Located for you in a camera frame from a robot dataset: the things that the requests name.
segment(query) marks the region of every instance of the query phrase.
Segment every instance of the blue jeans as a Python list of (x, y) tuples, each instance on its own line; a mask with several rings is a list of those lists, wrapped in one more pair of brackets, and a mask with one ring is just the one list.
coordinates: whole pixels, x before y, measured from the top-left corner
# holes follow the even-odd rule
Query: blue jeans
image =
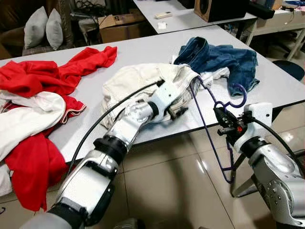
[(241, 95), (234, 83), (242, 85), (248, 92), (259, 83), (255, 79), (257, 65), (256, 52), (248, 49), (235, 49), (232, 45), (209, 45), (202, 37), (193, 37), (181, 47), (174, 64), (188, 64), (195, 72), (214, 72), (228, 67), (228, 91), (231, 96)]

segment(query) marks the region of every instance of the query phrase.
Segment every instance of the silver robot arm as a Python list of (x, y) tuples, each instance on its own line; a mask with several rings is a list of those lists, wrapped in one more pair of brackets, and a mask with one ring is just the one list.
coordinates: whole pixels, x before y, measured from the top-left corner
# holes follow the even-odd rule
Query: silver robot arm
[(305, 228), (305, 180), (294, 160), (283, 154), (263, 137), (265, 130), (252, 122), (253, 117), (271, 126), (272, 105), (251, 104), (245, 107), (242, 119), (230, 112), (214, 109), (234, 149), (249, 158), (252, 180), (269, 207), (278, 228)]
[(130, 150), (139, 130), (158, 122), (180, 96), (173, 83), (164, 82), (148, 102), (125, 108), (95, 149), (76, 166), (60, 187), (52, 208), (33, 217), (22, 229), (78, 229), (98, 223), (114, 192), (112, 181), (119, 164)]

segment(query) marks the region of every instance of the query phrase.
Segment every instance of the pillow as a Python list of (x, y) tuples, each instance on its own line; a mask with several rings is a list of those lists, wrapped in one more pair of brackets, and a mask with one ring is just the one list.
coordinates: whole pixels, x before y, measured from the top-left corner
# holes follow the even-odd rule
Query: pillow
[(48, 16), (44, 7), (40, 7), (29, 18), (24, 27), (25, 49), (39, 45), (46, 31)]
[(63, 42), (63, 34), (61, 29), (61, 16), (53, 9), (50, 13), (46, 26), (47, 39), (50, 46), (57, 50)]

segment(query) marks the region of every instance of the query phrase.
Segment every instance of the red light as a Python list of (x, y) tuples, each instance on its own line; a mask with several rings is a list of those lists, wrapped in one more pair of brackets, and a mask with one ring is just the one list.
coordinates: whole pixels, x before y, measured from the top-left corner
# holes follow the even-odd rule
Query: red light
[(238, 126), (238, 127), (237, 127), (237, 131), (238, 131), (238, 132), (242, 132), (243, 129), (242, 129), (240, 126)]

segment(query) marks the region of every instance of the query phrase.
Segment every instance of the red cloth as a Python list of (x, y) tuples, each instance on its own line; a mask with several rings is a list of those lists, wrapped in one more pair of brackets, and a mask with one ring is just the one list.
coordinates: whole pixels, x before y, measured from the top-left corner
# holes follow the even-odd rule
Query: red cloth
[(0, 89), (23, 97), (42, 91), (67, 95), (74, 91), (82, 76), (111, 66), (116, 55), (117, 47), (107, 46), (101, 52), (87, 47), (61, 67), (54, 61), (10, 61), (0, 68)]
[(57, 147), (46, 136), (69, 117), (79, 115), (86, 106), (70, 96), (63, 96), (66, 112), (60, 122), (39, 134), (20, 142), (5, 158), (13, 170), (12, 186), (24, 208), (32, 211), (47, 209), (46, 194), (49, 186), (55, 185), (67, 172), (68, 166)]

